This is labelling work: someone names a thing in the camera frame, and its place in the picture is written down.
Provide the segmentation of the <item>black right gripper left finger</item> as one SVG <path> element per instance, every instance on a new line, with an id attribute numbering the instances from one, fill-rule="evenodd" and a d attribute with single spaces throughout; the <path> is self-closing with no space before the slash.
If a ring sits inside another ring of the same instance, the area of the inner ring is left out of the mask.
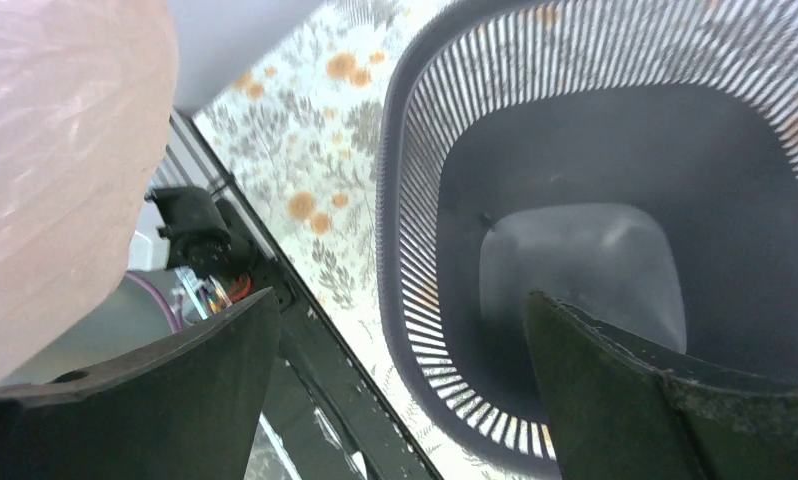
<path id="1" fill-rule="evenodd" d="M 277 355 L 271 289 L 45 384 L 0 387 L 0 479 L 241 479 Z"/>

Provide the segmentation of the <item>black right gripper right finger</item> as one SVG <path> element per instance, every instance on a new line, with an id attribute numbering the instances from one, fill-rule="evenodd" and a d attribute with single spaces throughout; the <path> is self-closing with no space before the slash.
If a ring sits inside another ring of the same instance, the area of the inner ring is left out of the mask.
<path id="1" fill-rule="evenodd" d="M 525 334 L 566 479 L 798 479 L 798 385 L 677 353 L 535 291 Z"/>

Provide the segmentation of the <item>grey slotted trash bin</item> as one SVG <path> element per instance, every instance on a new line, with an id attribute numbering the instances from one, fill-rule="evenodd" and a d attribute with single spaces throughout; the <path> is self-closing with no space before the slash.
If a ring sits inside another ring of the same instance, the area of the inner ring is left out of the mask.
<path id="1" fill-rule="evenodd" d="M 798 1 L 459 1 L 397 64 L 379 167 L 390 354 L 496 470 L 559 477 L 534 290 L 798 384 Z"/>

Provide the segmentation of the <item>pink plastic trash bag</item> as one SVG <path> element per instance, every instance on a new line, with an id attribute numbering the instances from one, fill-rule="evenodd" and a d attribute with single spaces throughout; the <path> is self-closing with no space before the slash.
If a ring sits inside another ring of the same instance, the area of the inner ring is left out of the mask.
<path id="1" fill-rule="evenodd" d="M 177 71 L 163 1 L 0 1 L 0 382 L 120 283 Z"/>

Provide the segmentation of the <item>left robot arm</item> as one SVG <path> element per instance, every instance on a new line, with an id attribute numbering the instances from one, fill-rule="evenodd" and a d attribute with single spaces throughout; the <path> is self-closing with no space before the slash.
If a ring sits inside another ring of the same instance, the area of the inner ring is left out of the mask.
<path id="1" fill-rule="evenodd" d="M 256 243 L 233 229 L 207 190 L 157 187 L 145 200 L 162 218 L 157 233 L 169 242 L 168 270 L 188 268 L 202 280 L 236 280 L 255 265 Z"/>

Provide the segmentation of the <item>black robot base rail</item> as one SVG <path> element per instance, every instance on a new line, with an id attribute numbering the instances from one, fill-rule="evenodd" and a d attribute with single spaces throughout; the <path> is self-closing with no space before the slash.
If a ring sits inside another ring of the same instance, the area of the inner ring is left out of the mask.
<path id="1" fill-rule="evenodd" d="M 251 278 L 276 291 L 281 340 L 260 433 L 284 463 L 286 478 L 440 478 L 234 176 L 178 111 L 170 114 L 162 168 L 161 179 L 207 189 L 261 248 L 264 261 Z"/>

